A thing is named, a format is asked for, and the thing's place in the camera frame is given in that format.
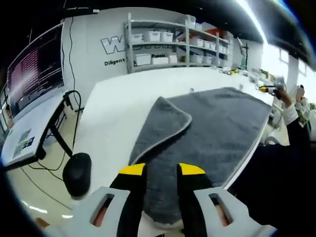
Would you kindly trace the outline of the person's right hand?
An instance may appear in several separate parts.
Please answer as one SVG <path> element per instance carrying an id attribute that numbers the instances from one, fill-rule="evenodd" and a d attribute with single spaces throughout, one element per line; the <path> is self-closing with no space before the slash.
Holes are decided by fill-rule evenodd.
<path id="1" fill-rule="evenodd" d="M 279 100 L 281 100 L 285 104 L 286 108 L 292 105 L 292 99 L 284 89 L 279 88 L 277 90 L 276 96 Z"/>

